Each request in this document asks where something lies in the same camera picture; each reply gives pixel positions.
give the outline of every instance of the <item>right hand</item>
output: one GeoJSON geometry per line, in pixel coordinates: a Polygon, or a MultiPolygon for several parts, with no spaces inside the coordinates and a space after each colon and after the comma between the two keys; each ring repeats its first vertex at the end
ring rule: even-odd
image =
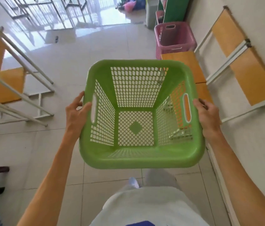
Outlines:
{"type": "Polygon", "coordinates": [[[211,141],[221,134],[219,109],[207,100],[203,101],[208,110],[203,107],[198,99],[194,99],[193,104],[198,110],[199,122],[203,127],[203,135],[208,141],[211,141]]]}

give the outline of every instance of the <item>left hand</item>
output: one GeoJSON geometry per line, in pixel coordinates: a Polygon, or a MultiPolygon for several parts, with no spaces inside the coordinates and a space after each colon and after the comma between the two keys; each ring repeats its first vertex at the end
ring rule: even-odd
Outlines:
{"type": "Polygon", "coordinates": [[[81,130],[86,123],[87,114],[92,107],[91,102],[83,105],[81,102],[83,96],[84,91],[82,91],[74,101],[66,107],[66,132],[69,132],[75,140],[79,138],[81,130]]]}

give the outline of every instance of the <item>tiled floor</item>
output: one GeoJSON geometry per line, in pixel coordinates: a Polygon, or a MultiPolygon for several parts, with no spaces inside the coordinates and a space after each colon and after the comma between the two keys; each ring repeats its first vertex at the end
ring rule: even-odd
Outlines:
{"type": "MultiPolygon", "coordinates": [[[[88,0],[89,9],[96,13],[100,25],[129,23],[133,19],[128,15],[109,17],[111,12],[117,11],[114,0],[110,7],[99,11],[101,2],[104,0],[88,0]]],[[[44,119],[48,127],[26,122],[0,125],[0,166],[10,166],[8,174],[0,175],[0,185],[6,186],[0,196],[0,215],[4,225],[15,226],[52,163],[65,128],[64,108],[84,90],[88,69],[101,59],[155,59],[156,45],[153,31],[142,24],[76,27],[61,32],[60,43],[46,44],[46,31],[21,31],[14,22],[6,19],[8,17],[0,16],[0,25],[5,26],[6,34],[54,81],[55,89],[55,93],[43,101],[43,106],[55,114],[44,119]]],[[[3,69],[18,66],[6,54],[3,69]]],[[[29,93],[43,89],[31,78],[27,78],[26,84],[25,91],[29,93]]],[[[11,107],[31,115],[36,113],[24,102],[13,103],[11,107]]],[[[104,202],[125,185],[129,177],[135,177],[143,184],[146,171],[93,169],[84,163],[76,144],[58,225],[69,222],[71,225],[89,225],[104,202]]],[[[175,175],[182,190],[210,225],[230,225],[207,152],[194,167],[168,171],[175,175]]]]}

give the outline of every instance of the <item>hand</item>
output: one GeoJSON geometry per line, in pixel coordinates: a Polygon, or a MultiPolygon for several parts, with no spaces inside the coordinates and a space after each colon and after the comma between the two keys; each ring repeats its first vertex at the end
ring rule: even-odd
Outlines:
{"type": "Polygon", "coordinates": [[[207,109],[204,108],[198,99],[194,99],[193,104],[198,110],[199,122],[203,127],[203,135],[208,141],[211,141],[221,134],[219,109],[207,100],[203,101],[207,109]]]}
{"type": "Polygon", "coordinates": [[[92,107],[91,102],[83,105],[81,102],[83,96],[84,91],[82,91],[74,101],[66,107],[66,132],[69,132],[75,140],[80,136],[81,130],[86,123],[87,114],[92,107]]]}

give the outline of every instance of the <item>shelving unit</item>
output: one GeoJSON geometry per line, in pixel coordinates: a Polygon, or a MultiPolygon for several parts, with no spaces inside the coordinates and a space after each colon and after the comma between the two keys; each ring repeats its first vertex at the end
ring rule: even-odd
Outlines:
{"type": "Polygon", "coordinates": [[[163,7],[163,0],[159,0],[157,10],[164,10],[163,23],[183,21],[190,0],[167,0],[166,7],[163,7]]]}

